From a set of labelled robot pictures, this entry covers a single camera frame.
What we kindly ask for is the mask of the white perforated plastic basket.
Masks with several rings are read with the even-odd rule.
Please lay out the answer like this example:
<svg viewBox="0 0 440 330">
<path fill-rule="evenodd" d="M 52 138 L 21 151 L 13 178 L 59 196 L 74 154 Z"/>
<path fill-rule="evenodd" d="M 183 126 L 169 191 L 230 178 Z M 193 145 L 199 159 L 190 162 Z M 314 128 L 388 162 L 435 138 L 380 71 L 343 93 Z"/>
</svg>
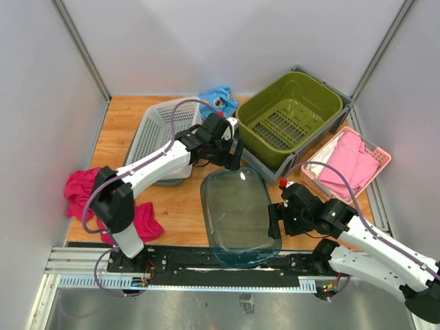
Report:
<svg viewBox="0 0 440 330">
<path fill-rule="evenodd" d="M 157 155 L 170 144 L 177 133 L 201 124 L 199 110 L 200 99 L 196 96 L 178 98 L 150 106 L 142 117 L 133 136 L 124 161 L 125 166 L 132 163 L 141 164 Z M 153 165 L 164 165 L 168 160 L 176 161 L 179 166 L 173 172 L 166 172 L 156 182 L 156 186 L 178 186 L 190 177 L 192 165 L 189 164 L 190 153 L 185 146 L 176 141 L 170 151 Z"/>
</svg>

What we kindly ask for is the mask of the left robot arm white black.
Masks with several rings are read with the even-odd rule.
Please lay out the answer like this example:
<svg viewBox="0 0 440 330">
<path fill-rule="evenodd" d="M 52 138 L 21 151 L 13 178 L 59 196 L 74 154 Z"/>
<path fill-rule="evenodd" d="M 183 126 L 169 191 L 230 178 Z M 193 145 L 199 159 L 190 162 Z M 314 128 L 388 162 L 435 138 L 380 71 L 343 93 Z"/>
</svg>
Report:
<svg viewBox="0 0 440 330">
<path fill-rule="evenodd" d="M 151 155 L 128 166 L 113 170 L 102 168 L 90 196 L 91 210 L 108 229 L 124 255 L 123 263 L 132 272 L 146 267 L 147 255 L 135 225 L 135 199 L 169 173 L 193 165 L 199 160 L 236 171 L 240 167 L 243 142 L 231 153 L 239 120 L 212 113 L 201 125 L 180 131 Z"/>
</svg>

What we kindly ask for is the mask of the translucent blue plastic tub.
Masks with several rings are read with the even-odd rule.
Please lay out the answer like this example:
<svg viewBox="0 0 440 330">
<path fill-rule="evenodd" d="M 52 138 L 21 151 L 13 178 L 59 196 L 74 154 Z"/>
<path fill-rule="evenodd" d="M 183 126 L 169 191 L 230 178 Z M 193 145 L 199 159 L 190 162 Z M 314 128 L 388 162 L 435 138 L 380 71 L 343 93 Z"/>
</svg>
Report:
<svg viewBox="0 0 440 330">
<path fill-rule="evenodd" d="M 278 255 L 282 241 L 268 234 L 271 200 L 257 171 L 215 171 L 202 181 L 200 196 L 210 252 L 218 264 L 249 268 Z"/>
</svg>

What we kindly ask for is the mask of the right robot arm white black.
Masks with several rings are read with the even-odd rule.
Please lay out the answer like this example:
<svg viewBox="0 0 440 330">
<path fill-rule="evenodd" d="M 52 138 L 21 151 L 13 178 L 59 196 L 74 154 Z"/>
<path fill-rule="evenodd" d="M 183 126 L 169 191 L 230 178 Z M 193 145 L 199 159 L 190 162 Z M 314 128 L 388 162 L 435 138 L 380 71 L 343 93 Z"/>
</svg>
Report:
<svg viewBox="0 0 440 330">
<path fill-rule="evenodd" d="M 439 262 L 424 256 L 374 225 L 339 199 L 321 201 L 294 181 L 280 183 L 282 202 L 268 207 L 273 239 L 316 231 L 323 238 L 311 258 L 313 270 L 326 275 L 331 270 L 361 278 L 395 295 L 412 313 L 439 323 Z"/>
</svg>

